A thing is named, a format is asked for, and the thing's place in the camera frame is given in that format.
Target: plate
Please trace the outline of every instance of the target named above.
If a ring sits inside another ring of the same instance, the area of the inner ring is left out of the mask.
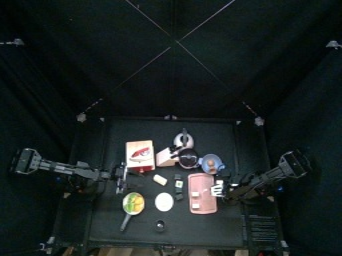
[[[155,198],[156,209],[162,212],[170,211],[174,206],[174,198],[168,193],[160,193]]]

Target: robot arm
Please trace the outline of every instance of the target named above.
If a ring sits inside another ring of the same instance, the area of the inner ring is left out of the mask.
[[[259,189],[282,179],[298,179],[311,170],[310,162],[305,155],[297,150],[284,153],[278,166],[260,175],[254,175],[248,182],[243,182],[239,177],[232,177],[223,189],[226,198],[250,199],[259,196]]]
[[[79,161],[76,165],[52,162],[43,159],[35,149],[25,148],[13,158],[11,171],[19,174],[29,175],[37,170],[45,170],[71,176],[77,175],[93,181],[111,178],[108,172],[100,172],[97,169],[92,169],[84,162]]]

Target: metal bracket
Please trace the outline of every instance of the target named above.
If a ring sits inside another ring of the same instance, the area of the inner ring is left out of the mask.
[[[166,253],[174,252],[176,247],[174,245],[162,245],[162,251]]]

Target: handle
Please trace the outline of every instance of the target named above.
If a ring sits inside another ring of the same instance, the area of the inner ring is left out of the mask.
[[[127,225],[127,223],[128,223],[128,221],[130,221],[130,219],[131,219],[131,214],[126,214],[126,217],[124,217],[124,220],[123,220],[123,224],[122,224],[122,227],[120,227],[120,231],[124,231],[124,228],[126,228],[126,225]]]

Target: black table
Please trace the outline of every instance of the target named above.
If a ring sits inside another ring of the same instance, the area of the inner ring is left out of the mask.
[[[71,162],[77,160],[92,167],[111,168],[126,159],[126,142],[152,140],[155,153],[172,145],[176,134],[186,128],[194,137],[198,154],[216,154],[232,173],[267,171],[268,158],[262,127],[252,120],[178,120],[91,118],[79,125]],[[122,199],[113,181],[103,186],[99,197],[72,195],[61,199],[53,237],[55,247],[76,246],[83,253],[88,248],[107,246],[150,247],[155,249],[206,248],[238,249],[251,246],[246,224],[246,209],[238,202],[218,199],[218,212],[206,215],[190,212],[187,176],[203,172],[186,170],[176,164],[146,172],[144,177],[128,176],[128,182],[142,184],[135,191],[146,199],[143,212],[131,218],[124,232]],[[168,179],[163,187],[152,181],[155,174]],[[168,212],[155,207],[155,197],[167,192],[175,195],[174,175],[184,181],[184,199],[175,201]],[[155,221],[166,222],[166,231],[155,231]]]

